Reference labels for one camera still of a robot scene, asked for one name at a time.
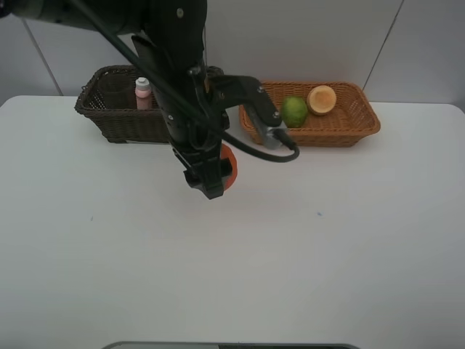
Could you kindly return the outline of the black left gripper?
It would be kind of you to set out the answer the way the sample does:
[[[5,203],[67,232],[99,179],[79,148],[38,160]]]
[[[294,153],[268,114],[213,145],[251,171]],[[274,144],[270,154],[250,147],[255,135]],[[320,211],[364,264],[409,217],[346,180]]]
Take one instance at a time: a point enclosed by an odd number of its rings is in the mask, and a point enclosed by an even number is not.
[[[198,104],[196,88],[199,88],[204,103],[209,106],[213,100],[209,79],[224,75],[224,71],[215,66],[202,65],[200,69],[198,75],[189,76],[168,65],[159,67],[159,75],[199,112],[203,109]],[[223,179],[232,176],[233,165],[229,158],[220,158],[222,140],[208,127],[185,116],[180,107],[162,92],[159,93],[159,108],[169,133],[169,142],[186,167],[184,175],[187,184],[208,199],[223,196]]]

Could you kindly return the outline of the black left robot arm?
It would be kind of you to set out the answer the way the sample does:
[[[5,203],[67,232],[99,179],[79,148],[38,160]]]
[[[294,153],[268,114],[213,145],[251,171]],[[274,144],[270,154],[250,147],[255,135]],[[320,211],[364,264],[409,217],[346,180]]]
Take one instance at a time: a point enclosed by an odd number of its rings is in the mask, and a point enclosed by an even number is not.
[[[187,184],[207,198],[222,196],[233,176],[222,153],[235,144],[226,110],[274,111],[254,77],[208,75],[205,1],[3,1],[1,15],[100,32],[149,79]]]

